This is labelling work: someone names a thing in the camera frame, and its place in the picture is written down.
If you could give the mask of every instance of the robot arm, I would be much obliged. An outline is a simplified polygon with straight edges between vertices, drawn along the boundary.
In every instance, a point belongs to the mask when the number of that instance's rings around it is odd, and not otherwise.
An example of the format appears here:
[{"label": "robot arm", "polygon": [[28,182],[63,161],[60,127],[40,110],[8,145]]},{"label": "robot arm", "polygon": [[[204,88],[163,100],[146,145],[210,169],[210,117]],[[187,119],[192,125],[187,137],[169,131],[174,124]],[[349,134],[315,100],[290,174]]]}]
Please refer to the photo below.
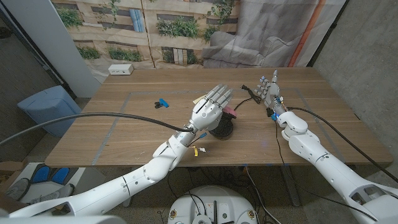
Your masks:
[{"label": "robot arm", "polygon": [[[378,221],[398,217],[398,190],[360,177],[330,154],[320,144],[319,138],[308,130],[308,124],[284,106],[276,81],[277,71],[271,84],[263,77],[260,79],[263,86],[255,91],[264,99],[264,104],[274,111],[272,119],[284,128],[282,136],[289,142],[290,149],[314,165],[347,205]],[[361,212],[353,209],[351,212],[360,223],[375,223],[374,219]]]},{"label": "robot arm", "polygon": [[146,165],[118,177],[82,194],[36,203],[9,215],[10,218],[32,217],[58,205],[67,204],[73,216],[102,215],[129,197],[158,183],[175,168],[193,141],[198,131],[217,127],[222,110],[232,99],[232,90],[225,91],[226,85],[218,85],[201,99],[193,108],[186,129],[178,132],[161,144]]}]

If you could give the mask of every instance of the black mesh object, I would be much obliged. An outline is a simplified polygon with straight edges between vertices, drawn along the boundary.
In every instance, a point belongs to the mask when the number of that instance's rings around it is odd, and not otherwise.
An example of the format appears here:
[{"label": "black mesh object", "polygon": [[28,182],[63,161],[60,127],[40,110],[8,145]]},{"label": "black mesh object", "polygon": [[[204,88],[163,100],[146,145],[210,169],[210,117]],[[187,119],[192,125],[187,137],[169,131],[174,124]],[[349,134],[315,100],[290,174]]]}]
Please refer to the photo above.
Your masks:
[{"label": "black mesh object", "polygon": [[229,136],[234,130],[234,124],[232,123],[232,118],[235,119],[236,117],[230,113],[223,112],[223,115],[221,116],[221,120],[217,128],[209,131],[209,133],[217,138],[225,138]]}]

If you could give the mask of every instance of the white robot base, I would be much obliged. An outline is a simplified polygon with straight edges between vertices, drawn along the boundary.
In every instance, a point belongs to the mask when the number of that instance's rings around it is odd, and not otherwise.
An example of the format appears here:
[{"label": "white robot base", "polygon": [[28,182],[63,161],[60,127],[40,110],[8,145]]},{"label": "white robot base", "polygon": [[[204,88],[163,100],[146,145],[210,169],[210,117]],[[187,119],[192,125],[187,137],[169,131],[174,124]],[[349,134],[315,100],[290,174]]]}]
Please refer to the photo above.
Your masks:
[{"label": "white robot base", "polygon": [[206,185],[188,191],[173,203],[168,224],[176,223],[254,224],[257,223],[257,215],[250,202],[237,192],[222,186]]}]

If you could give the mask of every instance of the printed backdrop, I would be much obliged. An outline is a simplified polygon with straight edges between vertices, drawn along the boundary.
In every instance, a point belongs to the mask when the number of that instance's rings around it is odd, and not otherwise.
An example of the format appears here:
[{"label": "printed backdrop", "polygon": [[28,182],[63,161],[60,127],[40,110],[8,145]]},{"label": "printed backdrop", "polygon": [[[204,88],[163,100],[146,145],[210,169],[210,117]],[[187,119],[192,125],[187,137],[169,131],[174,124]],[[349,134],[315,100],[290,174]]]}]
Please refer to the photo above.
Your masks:
[{"label": "printed backdrop", "polygon": [[93,76],[306,66],[345,0],[52,0]]}]

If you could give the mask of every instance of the blue plastic container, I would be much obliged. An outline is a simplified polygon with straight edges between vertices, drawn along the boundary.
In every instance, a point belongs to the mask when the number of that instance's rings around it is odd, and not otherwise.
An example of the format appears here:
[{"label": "blue plastic container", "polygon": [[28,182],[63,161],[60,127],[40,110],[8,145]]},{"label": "blue plastic container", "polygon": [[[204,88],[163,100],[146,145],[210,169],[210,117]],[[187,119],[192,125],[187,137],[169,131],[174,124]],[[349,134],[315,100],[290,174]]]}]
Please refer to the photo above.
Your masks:
[{"label": "blue plastic container", "polygon": [[[55,86],[38,92],[17,105],[38,124],[62,116],[81,113],[79,106],[62,86]],[[56,137],[62,137],[74,120],[61,121],[48,125],[44,129]]]}]

